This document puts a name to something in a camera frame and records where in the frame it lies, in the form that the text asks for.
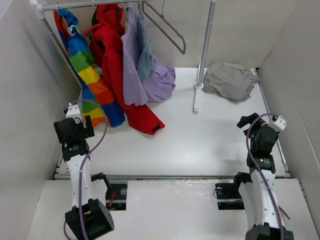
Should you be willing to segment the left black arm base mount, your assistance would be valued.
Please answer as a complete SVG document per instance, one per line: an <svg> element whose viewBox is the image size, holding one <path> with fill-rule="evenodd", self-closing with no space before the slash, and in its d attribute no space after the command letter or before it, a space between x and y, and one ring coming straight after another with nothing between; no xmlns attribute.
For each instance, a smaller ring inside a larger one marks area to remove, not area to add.
<svg viewBox="0 0 320 240"><path fill-rule="evenodd" d="M113 183L105 195L106 207L109 211L125 211L127 208L127 183Z"/></svg>

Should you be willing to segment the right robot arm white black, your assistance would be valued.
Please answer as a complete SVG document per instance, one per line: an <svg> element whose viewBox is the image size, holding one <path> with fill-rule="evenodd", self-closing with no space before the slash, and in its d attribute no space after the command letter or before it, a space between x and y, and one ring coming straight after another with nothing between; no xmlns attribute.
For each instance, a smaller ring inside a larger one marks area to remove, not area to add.
<svg viewBox="0 0 320 240"><path fill-rule="evenodd" d="M234 176L231 191L242 198L248 225L245 239L292 240L294 234L286 229L282 219L284 211L276 196L276 165L272 156L287 121L276 114L270 114L270 122L263 117L263 114L253 113L242 116L237 123L240 129L249 126L244 130L249 172L238 172Z"/></svg>

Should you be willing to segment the grey trousers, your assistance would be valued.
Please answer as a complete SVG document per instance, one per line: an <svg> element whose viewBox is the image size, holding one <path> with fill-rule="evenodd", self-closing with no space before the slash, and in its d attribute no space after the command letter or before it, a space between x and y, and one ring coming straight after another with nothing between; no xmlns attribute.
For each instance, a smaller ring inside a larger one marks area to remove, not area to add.
<svg viewBox="0 0 320 240"><path fill-rule="evenodd" d="M248 100L259 82L260 78L253 69L240 64L217 62L204 74L203 91L237 104Z"/></svg>

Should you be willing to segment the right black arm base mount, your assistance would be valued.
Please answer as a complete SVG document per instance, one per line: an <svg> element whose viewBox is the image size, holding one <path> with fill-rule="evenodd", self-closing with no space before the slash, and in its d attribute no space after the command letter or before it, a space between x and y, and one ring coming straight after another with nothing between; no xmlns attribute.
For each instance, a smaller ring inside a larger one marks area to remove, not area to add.
<svg viewBox="0 0 320 240"><path fill-rule="evenodd" d="M218 210L245 209L242 197L231 182L215 183L213 196L217 199Z"/></svg>

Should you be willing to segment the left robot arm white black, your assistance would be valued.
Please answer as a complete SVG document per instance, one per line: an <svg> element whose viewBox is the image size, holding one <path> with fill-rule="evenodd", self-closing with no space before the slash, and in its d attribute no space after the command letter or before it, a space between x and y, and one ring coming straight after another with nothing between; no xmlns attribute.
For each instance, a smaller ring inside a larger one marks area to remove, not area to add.
<svg viewBox="0 0 320 240"><path fill-rule="evenodd" d="M95 135L91 118L86 116L81 120L79 117L68 117L53 125L72 186L71 210L65 213L65 224L76 239L96 240L112 232L115 224L104 200L111 195L112 186L102 172L90 174L92 149L86 139Z"/></svg>

